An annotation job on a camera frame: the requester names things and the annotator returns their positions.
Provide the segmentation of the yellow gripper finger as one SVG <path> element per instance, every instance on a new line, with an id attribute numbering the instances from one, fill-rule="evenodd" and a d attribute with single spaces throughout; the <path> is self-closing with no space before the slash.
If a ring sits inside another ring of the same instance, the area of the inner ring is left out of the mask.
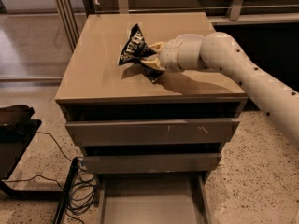
<path id="1" fill-rule="evenodd" d="M 157 42 L 150 46 L 155 52 L 160 53 L 164 47 L 164 42 Z"/>
<path id="2" fill-rule="evenodd" d="M 165 68 L 164 66 L 161 64 L 161 61 L 158 57 L 149 60 L 149 59 L 142 59 L 141 62 L 146 65 L 149 68 L 152 68 L 154 70 L 158 70 L 158 71 L 164 71 Z"/>

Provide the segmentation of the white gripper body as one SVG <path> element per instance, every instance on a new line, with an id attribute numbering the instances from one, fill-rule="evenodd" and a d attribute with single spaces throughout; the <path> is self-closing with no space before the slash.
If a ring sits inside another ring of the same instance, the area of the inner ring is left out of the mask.
<path id="1" fill-rule="evenodd" d="M 196 70 L 203 40 L 201 35 L 185 34 L 166 42 L 158 55 L 162 66 L 169 72 Z"/>

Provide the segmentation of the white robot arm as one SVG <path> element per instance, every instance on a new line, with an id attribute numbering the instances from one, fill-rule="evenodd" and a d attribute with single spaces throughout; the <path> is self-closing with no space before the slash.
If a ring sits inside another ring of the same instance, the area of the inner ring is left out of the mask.
<path id="1" fill-rule="evenodd" d="M 153 68 L 219 72 L 227 76 L 299 147 L 299 93 L 252 62 L 230 35 L 180 35 L 167 42 L 144 45 L 141 55 L 146 57 L 151 50 L 157 58 L 144 63 Z"/>

